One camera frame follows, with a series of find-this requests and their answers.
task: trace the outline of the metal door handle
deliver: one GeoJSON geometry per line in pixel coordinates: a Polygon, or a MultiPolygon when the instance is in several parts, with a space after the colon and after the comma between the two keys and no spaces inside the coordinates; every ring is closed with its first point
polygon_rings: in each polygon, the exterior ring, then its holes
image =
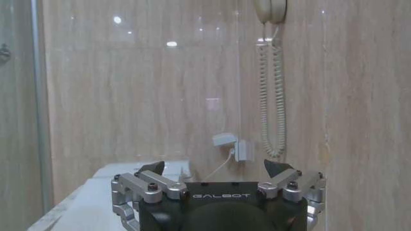
{"type": "Polygon", "coordinates": [[[0,47],[0,64],[7,63],[12,58],[12,53],[8,49],[8,46],[4,44],[1,44],[0,47]]]}

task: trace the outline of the white power adapter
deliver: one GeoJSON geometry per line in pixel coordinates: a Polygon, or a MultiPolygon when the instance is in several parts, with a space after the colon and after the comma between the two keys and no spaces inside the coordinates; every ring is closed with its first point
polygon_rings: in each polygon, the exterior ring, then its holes
{"type": "Polygon", "coordinates": [[[234,156],[238,162],[246,160],[254,161],[254,149],[251,144],[247,143],[246,140],[239,140],[236,135],[234,135],[232,133],[221,133],[219,135],[215,135],[212,137],[212,143],[216,147],[234,146],[234,156]]]}

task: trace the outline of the white cable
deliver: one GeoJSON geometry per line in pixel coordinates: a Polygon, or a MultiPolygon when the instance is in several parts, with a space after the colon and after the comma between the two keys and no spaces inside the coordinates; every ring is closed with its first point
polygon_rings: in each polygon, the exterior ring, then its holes
{"type": "Polygon", "coordinates": [[[279,28],[276,27],[272,38],[274,52],[274,82],[275,82],[275,103],[276,103],[276,150],[274,149],[268,138],[268,43],[258,47],[259,54],[259,103],[260,103],[260,123],[263,148],[272,158],[279,158],[286,151],[286,95],[284,95],[284,77],[283,77],[283,49],[279,46],[276,37],[279,28]]]}
{"type": "Polygon", "coordinates": [[[205,181],[209,177],[212,177],[213,174],[216,174],[216,172],[221,169],[221,167],[228,163],[228,161],[231,160],[231,156],[234,155],[234,154],[232,154],[232,151],[234,151],[234,149],[230,150],[228,158],[227,158],[227,160],[224,161],[224,163],[216,168],[216,170],[212,171],[212,173],[209,173],[209,175],[203,179],[203,181],[205,181]]]}

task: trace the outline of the marble wall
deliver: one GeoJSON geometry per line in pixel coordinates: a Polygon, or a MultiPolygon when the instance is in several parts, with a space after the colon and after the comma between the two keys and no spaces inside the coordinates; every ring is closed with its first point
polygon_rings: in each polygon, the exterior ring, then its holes
{"type": "MultiPolygon", "coordinates": [[[[286,160],[327,175],[318,230],[411,225],[410,21],[408,0],[288,2],[286,160]]],[[[256,161],[213,180],[267,178],[252,1],[44,0],[44,24],[56,202],[111,162],[189,158],[203,177],[220,132],[256,161]]]]}
{"type": "MultiPolygon", "coordinates": [[[[236,0],[44,0],[55,200],[112,162],[227,158],[240,124],[236,0]]],[[[215,180],[240,177],[234,164],[215,180]]]]}
{"type": "MultiPolygon", "coordinates": [[[[247,63],[256,59],[251,45],[262,27],[251,1],[242,3],[240,79],[247,88],[258,84],[250,78],[256,66],[247,63]]],[[[407,231],[411,226],[410,22],[408,0],[288,1],[287,162],[326,173],[326,222],[318,230],[407,231]]],[[[254,136],[258,105],[247,98],[256,98],[258,91],[248,94],[242,97],[242,125],[254,136]]],[[[266,177],[264,154],[256,157],[247,179],[266,177]]]]}

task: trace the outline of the wall-mounted telephone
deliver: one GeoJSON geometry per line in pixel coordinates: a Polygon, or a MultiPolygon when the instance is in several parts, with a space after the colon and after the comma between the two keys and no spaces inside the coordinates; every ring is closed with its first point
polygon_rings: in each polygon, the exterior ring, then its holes
{"type": "Polygon", "coordinates": [[[259,54],[259,78],[260,78],[260,122],[262,122],[262,142],[267,154],[279,158],[286,152],[286,95],[283,76],[283,50],[280,47],[278,32],[279,24],[286,17],[287,0],[254,0],[256,15],[264,24],[263,43],[258,46],[259,54]],[[275,102],[276,102],[276,148],[272,147],[268,137],[268,42],[266,39],[266,23],[276,25],[272,37],[272,59],[274,59],[274,82],[275,82],[275,102]]]}
{"type": "Polygon", "coordinates": [[[287,0],[255,0],[256,15],[264,24],[283,22],[286,16],[287,0]]]}

